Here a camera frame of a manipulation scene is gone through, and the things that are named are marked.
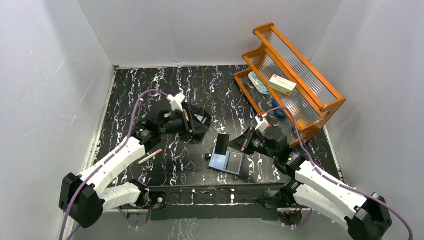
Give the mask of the black box of cards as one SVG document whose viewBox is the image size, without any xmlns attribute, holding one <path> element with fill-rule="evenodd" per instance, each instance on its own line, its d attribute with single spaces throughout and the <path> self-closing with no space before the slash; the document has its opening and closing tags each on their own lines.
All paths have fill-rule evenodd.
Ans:
<svg viewBox="0 0 424 240">
<path fill-rule="evenodd" d="M 189 137 L 203 140 L 211 125 L 212 117 L 201 107 L 183 103 L 183 120 Z"/>
</svg>

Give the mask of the black silver card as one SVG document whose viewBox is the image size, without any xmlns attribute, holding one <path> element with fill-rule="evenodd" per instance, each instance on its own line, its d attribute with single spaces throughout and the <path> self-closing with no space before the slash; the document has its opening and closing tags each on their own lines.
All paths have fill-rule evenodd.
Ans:
<svg viewBox="0 0 424 240">
<path fill-rule="evenodd" d="M 230 152 L 228 154 L 226 171 L 230 174 L 240 176 L 242 173 L 244 163 L 244 155 L 237 152 Z"/>
</svg>

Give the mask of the black card holder wallet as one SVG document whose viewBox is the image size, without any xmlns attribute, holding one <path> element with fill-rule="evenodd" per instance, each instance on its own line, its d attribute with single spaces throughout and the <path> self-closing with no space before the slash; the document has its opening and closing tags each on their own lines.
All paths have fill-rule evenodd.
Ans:
<svg viewBox="0 0 424 240">
<path fill-rule="evenodd" d="M 229 153 L 230 152 L 239 153 L 239 152 L 227 151 L 226 155 L 218 155 L 214 153 L 215 148 L 213 148 L 212 150 L 213 150 L 212 153 L 206 153 L 204 156 L 204 159 L 208 162 L 207 168 L 214 171 L 231 174 L 227 172 L 226 170 Z M 243 161 L 243 166 L 241 170 L 241 175 L 242 175 L 245 159 L 247 158 L 245 154 L 242 154 L 242 155 L 244 156 L 244 161 Z"/>
</svg>

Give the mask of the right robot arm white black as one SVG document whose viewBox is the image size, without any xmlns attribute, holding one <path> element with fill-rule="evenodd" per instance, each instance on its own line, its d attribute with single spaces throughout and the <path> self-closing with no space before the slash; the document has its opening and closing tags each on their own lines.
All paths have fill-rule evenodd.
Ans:
<svg viewBox="0 0 424 240">
<path fill-rule="evenodd" d="M 280 190 L 256 199 L 264 207 L 309 207 L 342 226 L 353 240 L 380 240 L 393 224 L 389 210 L 381 205 L 385 202 L 381 195 L 373 193 L 367 198 L 351 191 L 290 147 L 278 127 L 264 132 L 250 127 L 227 146 L 247 155 L 270 157 L 277 170 L 291 178 Z"/>
</svg>

